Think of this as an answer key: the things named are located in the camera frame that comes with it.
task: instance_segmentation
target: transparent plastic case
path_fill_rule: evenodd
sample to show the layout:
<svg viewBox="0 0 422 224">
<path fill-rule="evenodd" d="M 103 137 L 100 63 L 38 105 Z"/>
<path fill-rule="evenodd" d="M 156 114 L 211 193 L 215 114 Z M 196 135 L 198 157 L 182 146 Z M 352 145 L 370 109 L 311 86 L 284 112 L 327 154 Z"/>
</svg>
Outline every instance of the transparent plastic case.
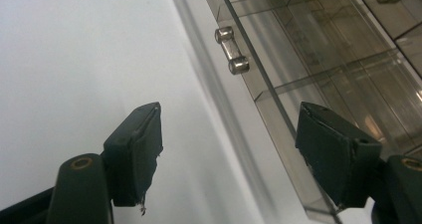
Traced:
<svg viewBox="0 0 422 224">
<path fill-rule="evenodd" d="M 242 76 L 310 218 L 339 222 L 295 148 L 301 102 L 373 136 L 382 158 L 422 157 L 421 0 L 207 1 L 251 63 Z"/>
</svg>

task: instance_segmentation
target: white surface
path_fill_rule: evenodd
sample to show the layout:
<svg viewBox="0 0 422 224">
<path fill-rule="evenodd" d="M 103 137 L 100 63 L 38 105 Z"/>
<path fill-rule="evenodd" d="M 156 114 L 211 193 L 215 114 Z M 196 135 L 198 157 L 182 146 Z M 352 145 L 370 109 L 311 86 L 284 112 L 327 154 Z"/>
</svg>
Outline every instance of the white surface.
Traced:
<svg viewBox="0 0 422 224">
<path fill-rule="evenodd" d="M 164 151 L 146 215 L 114 208 L 115 223 L 311 223 L 242 79 L 213 41 L 205 0 L 185 2 L 202 44 L 186 34 L 183 6 L 172 0 L 0 0 L 0 209 L 53 186 L 61 163 L 100 153 L 134 108 L 158 101 Z M 246 181 L 225 107 L 272 200 L 257 201 Z"/>
</svg>

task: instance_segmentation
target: brass screw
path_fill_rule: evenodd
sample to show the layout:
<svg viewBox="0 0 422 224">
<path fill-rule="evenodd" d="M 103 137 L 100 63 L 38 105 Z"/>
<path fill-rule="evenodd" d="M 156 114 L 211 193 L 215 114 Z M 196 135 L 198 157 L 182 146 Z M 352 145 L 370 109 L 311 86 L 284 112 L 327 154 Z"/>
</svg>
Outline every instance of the brass screw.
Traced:
<svg viewBox="0 0 422 224">
<path fill-rule="evenodd" d="M 413 169 L 416 171 L 422 171 L 422 163 L 419 160 L 405 157 L 401 159 L 401 162 L 410 169 Z"/>
<path fill-rule="evenodd" d="M 77 160 L 73 161 L 71 164 L 71 169 L 73 170 L 80 170 L 84 169 L 93 163 L 93 160 L 89 157 L 80 157 Z"/>
</svg>

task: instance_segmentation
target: white wall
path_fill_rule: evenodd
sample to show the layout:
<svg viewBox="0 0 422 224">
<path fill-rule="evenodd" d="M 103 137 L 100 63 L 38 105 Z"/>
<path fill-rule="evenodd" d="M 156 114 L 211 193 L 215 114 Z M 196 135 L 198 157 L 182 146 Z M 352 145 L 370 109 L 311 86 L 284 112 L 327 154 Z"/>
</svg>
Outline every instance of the white wall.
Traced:
<svg viewBox="0 0 422 224">
<path fill-rule="evenodd" d="M 131 110 L 159 101 L 164 151 L 142 221 L 261 222 L 174 11 L 171 0 L 0 0 L 1 209 L 53 186 L 62 162 L 100 153 Z"/>
</svg>

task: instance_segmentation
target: translucent plastic panel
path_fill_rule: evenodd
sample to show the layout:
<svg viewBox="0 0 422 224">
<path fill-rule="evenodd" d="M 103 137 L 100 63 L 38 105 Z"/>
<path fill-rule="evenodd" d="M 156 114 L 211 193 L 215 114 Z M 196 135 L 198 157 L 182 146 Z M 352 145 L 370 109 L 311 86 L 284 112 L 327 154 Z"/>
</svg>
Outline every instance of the translucent plastic panel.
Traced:
<svg viewBox="0 0 422 224">
<path fill-rule="evenodd" d="M 363 1 L 393 40 L 422 22 L 422 0 L 401 0 L 394 4 Z"/>
<path fill-rule="evenodd" d="M 422 24 L 403 34 L 396 43 L 419 76 L 422 76 Z"/>
</svg>

